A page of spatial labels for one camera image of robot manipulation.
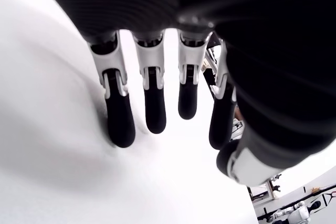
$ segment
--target black fingertip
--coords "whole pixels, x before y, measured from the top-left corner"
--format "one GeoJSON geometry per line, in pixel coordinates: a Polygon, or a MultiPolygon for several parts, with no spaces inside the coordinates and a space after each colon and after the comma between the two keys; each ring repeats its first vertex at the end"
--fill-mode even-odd
{"type": "Polygon", "coordinates": [[[150,87],[145,90],[146,124],[154,134],[160,134],[166,128],[166,109],[163,88],[150,87]]]}
{"type": "Polygon", "coordinates": [[[197,84],[192,82],[180,84],[178,95],[179,114],[185,120],[193,118],[197,110],[197,84]]]}
{"type": "Polygon", "coordinates": [[[118,147],[126,148],[135,139],[135,126],[130,105],[130,97],[120,95],[115,80],[114,69],[107,71],[110,85],[110,97],[105,99],[108,114],[108,131],[111,141],[118,147]]]}
{"type": "Polygon", "coordinates": [[[227,173],[227,164],[231,157],[231,154],[237,150],[239,144],[239,140],[233,140],[223,146],[223,148],[219,151],[217,155],[217,168],[226,176],[227,173]]]}
{"type": "Polygon", "coordinates": [[[215,98],[212,111],[209,142],[212,148],[220,150],[231,139],[236,102],[232,102],[233,86],[226,85],[222,99],[215,98]]]}

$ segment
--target white table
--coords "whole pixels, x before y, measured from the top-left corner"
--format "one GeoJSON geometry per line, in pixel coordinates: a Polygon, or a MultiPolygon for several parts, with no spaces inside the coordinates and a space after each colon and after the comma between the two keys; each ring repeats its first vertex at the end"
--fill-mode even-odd
{"type": "Polygon", "coordinates": [[[123,150],[108,142],[87,45],[55,2],[0,4],[1,224],[257,223],[246,187],[216,168],[202,75],[195,118],[178,115],[176,30],[165,38],[160,135],[145,126],[135,46],[121,32],[136,124],[135,142],[123,150]]]}

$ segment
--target robotic hand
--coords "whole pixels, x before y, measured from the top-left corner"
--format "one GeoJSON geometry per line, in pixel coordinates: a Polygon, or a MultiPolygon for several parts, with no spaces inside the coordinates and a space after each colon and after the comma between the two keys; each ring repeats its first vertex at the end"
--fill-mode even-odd
{"type": "Polygon", "coordinates": [[[132,31],[153,133],[166,124],[164,30],[177,28],[179,114],[191,119],[209,36],[222,39],[209,140],[218,168],[247,186],[265,182],[336,136],[334,0],[56,0],[88,42],[106,89],[108,129],[119,147],[135,137],[120,46],[132,31]],[[229,141],[236,102],[240,140],[229,141]]]}
{"type": "Polygon", "coordinates": [[[292,207],[276,211],[267,222],[272,222],[274,219],[289,215],[285,221],[277,220],[272,222],[272,224],[309,224],[310,212],[318,209],[320,206],[321,202],[319,201],[316,201],[311,207],[307,207],[305,202],[301,201],[292,207]]]}

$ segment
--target white surface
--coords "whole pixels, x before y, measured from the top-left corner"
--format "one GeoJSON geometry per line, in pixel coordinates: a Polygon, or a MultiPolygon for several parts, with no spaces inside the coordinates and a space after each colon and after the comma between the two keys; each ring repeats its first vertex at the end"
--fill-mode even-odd
{"type": "Polygon", "coordinates": [[[144,125],[135,46],[121,32],[137,126],[134,144],[122,150],[107,141],[89,49],[55,2],[0,4],[1,224],[257,223],[246,187],[216,168],[203,76],[195,118],[178,116],[175,30],[165,38],[161,135],[144,125]]]}

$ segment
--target black finger pad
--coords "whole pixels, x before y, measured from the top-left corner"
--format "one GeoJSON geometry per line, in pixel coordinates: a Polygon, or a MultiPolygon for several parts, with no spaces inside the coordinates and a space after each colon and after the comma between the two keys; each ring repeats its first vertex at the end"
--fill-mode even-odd
{"type": "Polygon", "coordinates": [[[236,106],[236,103],[231,101],[232,91],[233,88],[227,88],[222,99],[215,98],[209,130],[209,142],[212,148],[216,150],[220,150],[231,139],[236,106]]]}
{"type": "Polygon", "coordinates": [[[218,156],[217,156],[217,168],[224,173],[226,176],[227,175],[227,163],[231,157],[231,154],[237,150],[239,144],[239,140],[233,140],[226,145],[219,151],[218,156]]]}
{"type": "Polygon", "coordinates": [[[192,83],[180,84],[178,95],[179,114],[185,120],[193,118],[197,110],[197,86],[192,83]]]}
{"type": "Polygon", "coordinates": [[[112,94],[106,99],[108,130],[111,141],[118,147],[129,147],[135,139],[134,120],[129,95],[112,94]]]}
{"type": "Polygon", "coordinates": [[[160,134],[166,128],[166,109],[164,92],[157,87],[145,90],[146,124],[154,134],[160,134]]]}

